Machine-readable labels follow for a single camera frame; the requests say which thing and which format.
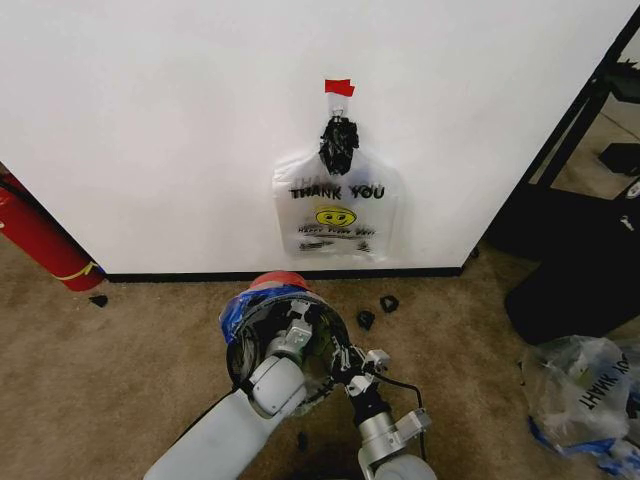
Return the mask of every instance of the blue plastic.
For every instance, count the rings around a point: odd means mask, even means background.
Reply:
[[[296,285],[281,285],[279,287],[264,288],[262,290],[246,290],[236,295],[220,315],[220,328],[222,328],[224,341],[228,345],[235,339],[236,332],[242,325],[242,320],[250,308],[273,297],[306,291],[305,288]]]

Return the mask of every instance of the crumpled plastic bag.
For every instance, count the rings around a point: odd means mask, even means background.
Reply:
[[[629,372],[622,350],[606,338],[571,336],[531,348],[522,363],[531,418],[561,453],[622,438]]]
[[[522,375],[538,441],[565,456],[591,453],[602,470],[640,480],[631,435],[640,410],[633,407],[640,405],[640,341],[563,337],[530,348]]]

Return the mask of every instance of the black debris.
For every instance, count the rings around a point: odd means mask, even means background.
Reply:
[[[309,438],[307,434],[304,432],[298,433],[298,450],[301,452],[306,452],[309,447]]]
[[[398,305],[400,305],[400,300],[393,295],[386,295],[380,298],[380,306],[382,310],[384,310],[384,313],[391,313],[397,310]]]
[[[376,316],[369,310],[362,310],[358,312],[358,316],[356,317],[356,319],[358,320],[358,325],[360,325],[365,330],[370,330],[371,325],[373,325],[373,321],[376,319]]]
[[[89,297],[89,300],[94,305],[98,305],[100,308],[104,307],[107,303],[109,303],[109,297],[106,295],[94,295],[93,297]]]

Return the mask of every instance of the red tape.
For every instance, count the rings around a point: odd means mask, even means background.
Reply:
[[[353,95],[353,91],[355,89],[356,87],[351,85],[350,78],[346,80],[325,80],[324,81],[325,93],[337,93],[338,95],[350,97]]]

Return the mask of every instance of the white wall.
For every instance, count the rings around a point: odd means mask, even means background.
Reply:
[[[8,2],[0,158],[110,273],[461,265],[633,0]],[[293,262],[270,178],[352,78],[407,187],[381,264]]]

